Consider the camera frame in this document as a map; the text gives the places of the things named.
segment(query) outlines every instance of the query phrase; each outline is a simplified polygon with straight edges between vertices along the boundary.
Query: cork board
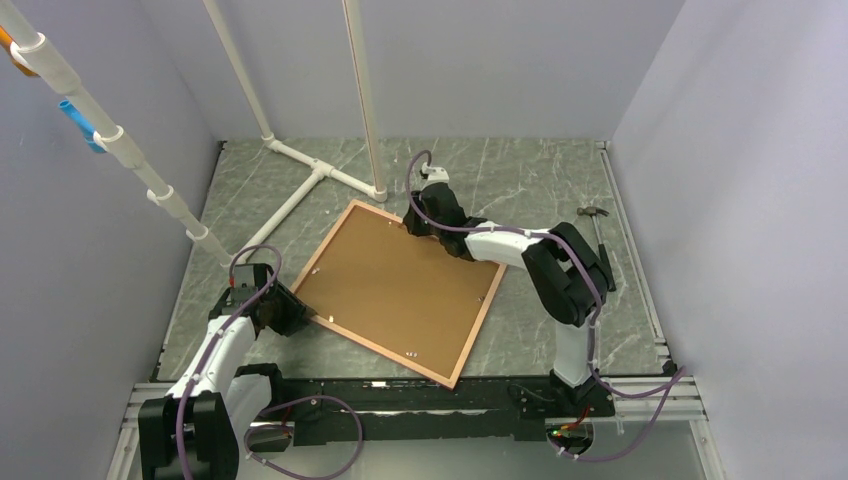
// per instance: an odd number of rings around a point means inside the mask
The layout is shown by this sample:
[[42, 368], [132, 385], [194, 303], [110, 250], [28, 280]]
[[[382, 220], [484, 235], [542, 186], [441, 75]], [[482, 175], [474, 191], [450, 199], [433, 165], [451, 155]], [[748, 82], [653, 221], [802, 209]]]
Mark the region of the cork board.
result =
[[505, 269], [451, 257], [354, 200], [292, 291], [314, 322], [453, 388]]

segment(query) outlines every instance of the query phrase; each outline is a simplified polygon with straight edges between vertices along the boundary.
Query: white enclosure wall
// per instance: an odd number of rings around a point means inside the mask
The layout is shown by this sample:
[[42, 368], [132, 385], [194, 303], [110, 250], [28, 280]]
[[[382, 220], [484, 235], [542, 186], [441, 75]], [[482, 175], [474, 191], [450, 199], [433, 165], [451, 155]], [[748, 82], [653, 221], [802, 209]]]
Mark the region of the white enclosure wall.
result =
[[[362, 136], [341, 0], [218, 0], [277, 135]], [[683, 0], [360, 0], [378, 134], [609, 139]], [[213, 132], [256, 124], [201, 0], [142, 0]]]
[[613, 139], [730, 478], [848, 478], [848, 4], [688, 0]]
[[[136, 0], [15, 2], [199, 214], [216, 143]], [[100, 479], [156, 363], [185, 229], [0, 53], [0, 477]]]

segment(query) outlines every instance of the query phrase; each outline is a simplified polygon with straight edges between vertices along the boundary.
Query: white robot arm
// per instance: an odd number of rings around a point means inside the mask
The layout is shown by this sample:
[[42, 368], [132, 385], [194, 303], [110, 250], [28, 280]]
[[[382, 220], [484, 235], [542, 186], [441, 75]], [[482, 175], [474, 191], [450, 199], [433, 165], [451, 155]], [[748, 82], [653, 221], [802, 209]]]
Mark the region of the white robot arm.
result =
[[315, 312], [275, 281], [234, 317], [269, 282], [270, 274], [266, 264], [233, 268], [232, 286], [210, 312], [206, 336], [186, 373], [167, 395], [142, 405], [138, 427], [144, 480], [184, 478], [176, 436], [184, 398], [182, 446], [195, 480], [236, 478], [251, 422], [266, 407], [284, 403], [277, 365], [242, 366], [244, 356], [263, 328], [289, 336]]
[[610, 266], [598, 258], [569, 223], [563, 222], [551, 229], [503, 231], [504, 227], [485, 218], [465, 215], [448, 186], [449, 176], [444, 168], [424, 164], [419, 173], [425, 178], [425, 184], [421, 190], [411, 192], [415, 207], [434, 223], [466, 231], [433, 226], [413, 205], [403, 219], [407, 231], [416, 236], [437, 237], [445, 250], [455, 257], [469, 261], [491, 260], [526, 270], [542, 304], [556, 320], [557, 353], [553, 376], [565, 384], [570, 397], [567, 400], [579, 403], [580, 397], [594, 387], [586, 360], [590, 338], [587, 320], [598, 305], [576, 268], [563, 268], [560, 262], [569, 259], [555, 242], [533, 233], [557, 236], [567, 243], [586, 268], [601, 301], [606, 300], [606, 293], [613, 284]]

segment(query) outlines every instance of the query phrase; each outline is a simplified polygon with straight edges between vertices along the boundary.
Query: hammer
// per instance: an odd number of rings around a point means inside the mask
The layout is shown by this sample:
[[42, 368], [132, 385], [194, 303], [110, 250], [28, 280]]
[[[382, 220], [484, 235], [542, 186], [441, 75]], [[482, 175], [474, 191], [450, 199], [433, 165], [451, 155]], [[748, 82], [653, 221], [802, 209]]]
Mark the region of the hammer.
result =
[[[604, 245], [604, 237], [601, 236], [601, 223], [598, 221], [598, 215], [607, 217], [609, 216], [609, 212], [603, 208], [588, 206], [579, 207], [577, 209], [577, 215], [592, 217], [592, 225], [595, 226], [595, 236], [598, 237], [598, 255], [601, 257], [601, 261], [610, 268], [610, 273], [612, 273], [612, 264], [609, 261], [609, 255], [607, 255], [607, 247]], [[609, 291], [615, 291], [615, 278], [612, 276], [610, 277]]]

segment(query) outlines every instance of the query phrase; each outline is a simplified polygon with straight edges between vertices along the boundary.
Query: gray marble surface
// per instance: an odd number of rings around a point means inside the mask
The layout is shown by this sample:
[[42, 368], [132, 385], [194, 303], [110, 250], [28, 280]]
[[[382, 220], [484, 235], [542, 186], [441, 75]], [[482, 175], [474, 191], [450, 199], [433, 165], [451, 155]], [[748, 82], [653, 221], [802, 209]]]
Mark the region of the gray marble surface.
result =
[[[287, 145], [370, 181], [362, 139], [289, 139]], [[386, 139], [381, 142], [389, 190], [385, 210], [403, 216], [403, 178], [413, 154], [429, 148], [434, 164], [447, 168], [451, 188], [466, 212], [526, 228], [574, 223], [596, 244], [592, 222], [577, 207], [611, 212], [602, 228], [618, 291], [600, 319], [599, 358], [608, 374], [657, 373], [660, 365], [644, 299], [637, 286], [618, 212], [600, 156], [590, 140]], [[225, 145], [203, 212], [224, 247], [235, 252], [309, 175], [304, 165], [262, 148], [259, 141]], [[271, 234], [268, 243], [284, 256], [280, 280], [290, 285], [351, 199], [379, 205], [334, 180], [324, 180]], [[272, 262], [265, 252], [252, 261]], [[160, 379], [176, 378], [205, 333], [206, 317], [223, 287], [224, 271], [195, 249], [183, 280], [176, 315], [161, 358]], [[544, 375], [555, 355], [554, 322], [526, 272], [509, 268], [474, 344], [463, 375]], [[290, 378], [415, 377], [406, 369], [350, 340], [309, 325], [290, 338], [263, 331], [247, 363], [276, 362]]]

